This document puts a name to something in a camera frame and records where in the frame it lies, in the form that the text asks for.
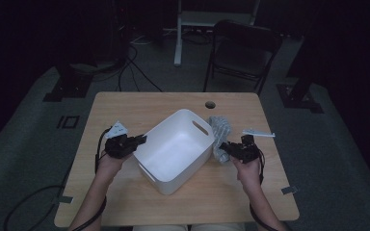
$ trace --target black chair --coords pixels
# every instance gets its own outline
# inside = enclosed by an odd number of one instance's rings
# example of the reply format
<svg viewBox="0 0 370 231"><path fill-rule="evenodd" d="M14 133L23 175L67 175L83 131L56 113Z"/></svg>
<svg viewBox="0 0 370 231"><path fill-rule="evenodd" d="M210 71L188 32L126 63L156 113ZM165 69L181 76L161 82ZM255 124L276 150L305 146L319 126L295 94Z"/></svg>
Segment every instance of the black chair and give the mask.
<svg viewBox="0 0 370 231"><path fill-rule="evenodd" d="M203 92L209 75L224 74L253 80L257 95L263 89L272 61L282 44L280 34L261 27L222 20L213 28L212 50Z"/></svg>

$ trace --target pants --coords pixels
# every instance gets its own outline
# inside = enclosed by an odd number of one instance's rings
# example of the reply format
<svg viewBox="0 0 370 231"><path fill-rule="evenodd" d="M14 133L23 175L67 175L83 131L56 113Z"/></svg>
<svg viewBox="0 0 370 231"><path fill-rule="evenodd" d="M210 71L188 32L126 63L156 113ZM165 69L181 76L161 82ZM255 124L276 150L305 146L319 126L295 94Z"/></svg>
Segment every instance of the pants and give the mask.
<svg viewBox="0 0 370 231"><path fill-rule="evenodd" d="M193 224L192 231L245 231L244 223ZM188 231L185 224L134 226L133 231Z"/></svg>

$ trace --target hand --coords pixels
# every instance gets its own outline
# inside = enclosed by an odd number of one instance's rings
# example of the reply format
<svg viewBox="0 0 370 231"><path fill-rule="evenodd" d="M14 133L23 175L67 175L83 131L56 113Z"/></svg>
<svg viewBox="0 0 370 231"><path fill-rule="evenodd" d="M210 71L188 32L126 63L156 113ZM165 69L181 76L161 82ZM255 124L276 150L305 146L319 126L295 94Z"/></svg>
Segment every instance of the hand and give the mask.
<svg viewBox="0 0 370 231"><path fill-rule="evenodd" d="M260 188L260 160L258 158L246 164L232 156L230 160L238 170L237 179L242 183L246 193L254 188Z"/></svg>
<svg viewBox="0 0 370 231"><path fill-rule="evenodd" d="M110 185L116 174L121 170L122 163L130 158L132 154L127 155L122 159L117 159L109 156L105 151L102 151L101 156L102 158L99 160L95 178L107 182L108 185Z"/></svg>

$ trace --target person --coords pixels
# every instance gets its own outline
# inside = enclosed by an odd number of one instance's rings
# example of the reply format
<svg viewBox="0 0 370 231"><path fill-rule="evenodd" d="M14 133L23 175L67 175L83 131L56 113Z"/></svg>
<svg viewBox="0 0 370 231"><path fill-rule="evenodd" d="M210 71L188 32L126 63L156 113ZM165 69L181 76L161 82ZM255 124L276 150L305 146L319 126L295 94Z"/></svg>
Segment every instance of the person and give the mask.
<svg viewBox="0 0 370 231"><path fill-rule="evenodd" d="M80 209L78 210L74 220L68 230L75 230L83 223L90 220L103 205L104 198L114 177L122 168L122 164L132 154L123 159L112 158L105 151L102 152L102 158L98 163L97 173L92 180L92 184L86 193ZM259 160L256 159L246 164L242 164L239 160L231 157L232 163L238 170L237 179L242 183L243 190L249 198L252 209L255 211L258 218L268 226L277 231L284 231L286 227L278 220L264 192L261 189L259 179ZM87 226L85 231L98 231L101 228L101 216L93 223ZM260 224L257 224L258 230L267 230ZM134 226L134 230L188 230L187 225L165 225L165 226ZM244 224L240 223L225 223L225 224L198 224L192 226L192 231L195 230L245 230Z"/></svg>

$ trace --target dark background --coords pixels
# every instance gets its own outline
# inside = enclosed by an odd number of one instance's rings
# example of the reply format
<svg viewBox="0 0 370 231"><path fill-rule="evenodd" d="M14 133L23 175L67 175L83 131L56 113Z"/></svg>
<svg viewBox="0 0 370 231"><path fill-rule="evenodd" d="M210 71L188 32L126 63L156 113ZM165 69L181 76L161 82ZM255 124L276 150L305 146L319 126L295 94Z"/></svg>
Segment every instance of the dark background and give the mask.
<svg viewBox="0 0 370 231"><path fill-rule="evenodd" d="M184 9L243 12L252 4L214 2L184 1ZM171 0L0 0L0 131L49 67L122 56L121 26L163 42L162 28L176 27L176 9ZM370 1L262 0L256 25L304 37L286 77L329 91L370 167Z"/></svg>

